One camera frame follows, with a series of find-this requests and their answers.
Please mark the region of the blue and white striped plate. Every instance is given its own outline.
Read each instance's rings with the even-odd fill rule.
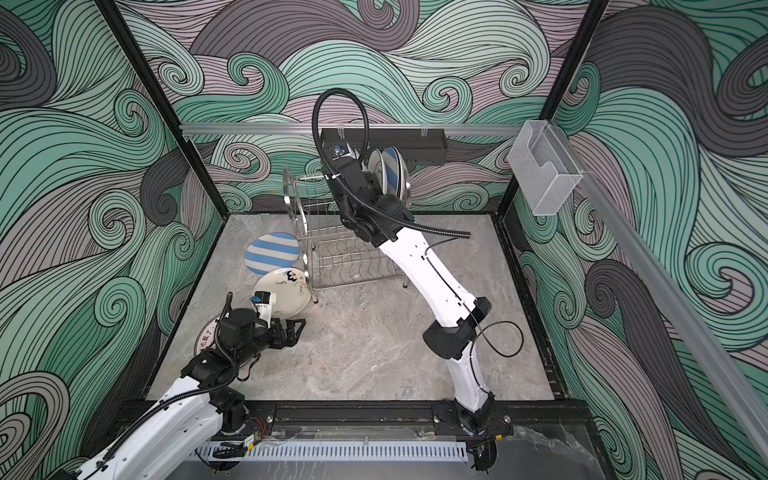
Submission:
[[[292,266],[299,258],[299,242],[289,233],[268,233],[245,250],[245,266],[257,275]]]

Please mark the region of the gray stone surface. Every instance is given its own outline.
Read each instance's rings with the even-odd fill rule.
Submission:
[[[552,399],[541,359],[531,337],[509,268],[487,215],[417,216],[417,221],[444,228],[469,230],[469,240],[435,248],[456,279],[476,296],[493,304],[489,323],[508,319],[525,334],[523,350],[514,358],[496,355],[477,343],[485,381],[497,399]],[[158,399],[194,356],[197,334],[223,306],[227,291],[233,307],[250,306],[260,276],[245,267],[243,253],[260,235],[293,233],[286,215],[235,215],[227,222],[200,284],[181,320],[168,354],[150,390]],[[434,243],[444,237],[427,236]],[[250,379],[235,382],[246,399],[272,400],[423,400],[453,398],[445,360],[432,353],[422,332],[434,320],[419,291],[402,281],[380,280],[316,292],[297,318],[307,324],[293,348],[268,349],[253,367]],[[487,332],[496,348],[510,353],[519,346],[513,326],[501,324]]]

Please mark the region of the wall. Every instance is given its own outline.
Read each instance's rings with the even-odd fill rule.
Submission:
[[[605,18],[555,117],[734,362],[768,392],[765,2],[659,0]],[[620,478],[768,468],[577,190],[515,198],[520,261]]]
[[[628,5],[642,0],[625,0]],[[348,88],[384,123],[537,118],[586,1],[118,1],[183,122],[309,122]],[[320,120],[359,118],[332,98]],[[283,166],[319,170],[311,137],[212,135],[198,147],[233,211],[282,210]],[[512,140],[456,137],[441,167],[411,171],[414,210],[495,210]]]
[[[221,219],[92,0],[0,8],[0,475],[98,452]]]

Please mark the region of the white acrylic holder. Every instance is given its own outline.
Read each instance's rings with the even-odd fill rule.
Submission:
[[[563,130],[546,120],[527,120],[507,155],[534,215],[556,215],[581,180],[576,153]]]

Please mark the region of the metal wire shelf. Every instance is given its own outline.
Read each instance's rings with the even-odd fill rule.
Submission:
[[[379,249],[357,238],[334,214],[336,202],[322,174],[295,177],[283,169],[283,198],[296,230],[311,289],[407,276]]]

